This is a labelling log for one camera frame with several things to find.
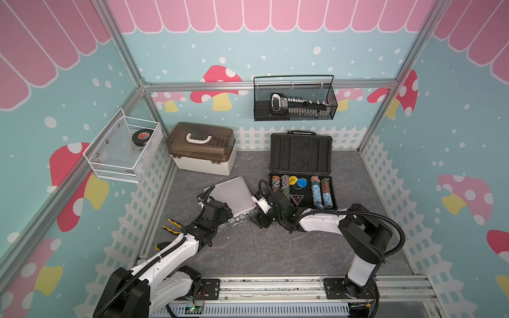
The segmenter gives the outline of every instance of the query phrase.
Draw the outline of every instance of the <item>poker chip case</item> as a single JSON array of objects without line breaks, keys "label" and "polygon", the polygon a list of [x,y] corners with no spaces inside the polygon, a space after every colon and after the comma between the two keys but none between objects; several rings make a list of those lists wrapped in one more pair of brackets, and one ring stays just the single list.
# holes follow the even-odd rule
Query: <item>poker chip case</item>
[{"label": "poker chip case", "polygon": [[330,179],[331,210],[337,209],[331,173],[332,137],[319,136],[310,131],[289,131],[270,137],[269,182],[273,176],[295,176],[306,179],[307,185],[296,189],[290,185],[290,195],[303,195],[298,208],[315,208],[311,190],[311,177]]}]

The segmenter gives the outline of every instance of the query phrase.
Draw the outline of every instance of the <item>white storage box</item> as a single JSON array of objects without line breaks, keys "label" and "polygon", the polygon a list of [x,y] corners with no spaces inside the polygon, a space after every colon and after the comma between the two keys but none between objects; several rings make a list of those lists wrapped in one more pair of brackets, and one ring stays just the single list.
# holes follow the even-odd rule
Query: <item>white storage box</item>
[{"label": "white storage box", "polygon": [[226,127],[180,122],[166,145],[184,170],[229,176],[237,157],[233,129]]}]

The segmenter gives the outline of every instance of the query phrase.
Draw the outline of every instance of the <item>wire mesh basket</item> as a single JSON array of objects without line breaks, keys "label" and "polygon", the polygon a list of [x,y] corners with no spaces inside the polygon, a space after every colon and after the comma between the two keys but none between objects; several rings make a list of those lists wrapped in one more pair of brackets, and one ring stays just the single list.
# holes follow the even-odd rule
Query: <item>wire mesh basket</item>
[{"label": "wire mesh basket", "polygon": [[253,78],[254,121],[332,120],[337,109],[332,80],[333,75]]},{"label": "wire mesh basket", "polygon": [[[145,146],[139,147],[132,136],[144,128],[154,132]],[[98,178],[138,183],[161,140],[160,123],[127,117],[120,108],[83,155]]]}]

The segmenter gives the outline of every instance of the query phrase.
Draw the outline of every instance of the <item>yellow poker chip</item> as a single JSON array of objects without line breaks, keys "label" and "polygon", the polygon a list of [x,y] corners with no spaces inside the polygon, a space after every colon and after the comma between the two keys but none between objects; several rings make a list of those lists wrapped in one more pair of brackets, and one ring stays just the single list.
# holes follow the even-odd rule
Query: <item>yellow poker chip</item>
[{"label": "yellow poker chip", "polygon": [[293,186],[294,184],[297,183],[298,179],[296,176],[291,176],[288,180],[290,181],[290,185]]}]

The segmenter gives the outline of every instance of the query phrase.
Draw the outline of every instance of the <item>white wire basket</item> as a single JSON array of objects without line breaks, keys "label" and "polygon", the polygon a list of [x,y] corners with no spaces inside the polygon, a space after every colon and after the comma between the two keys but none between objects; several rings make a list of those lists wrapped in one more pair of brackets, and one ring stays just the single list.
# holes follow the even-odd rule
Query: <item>white wire basket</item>
[{"label": "white wire basket", "polygon": [[[139,147],[132,136],[143,128],[154,133]],[[139,183],[161,140],[160,123],[127,117],[120,108],[83,155],[98,178]]]}]

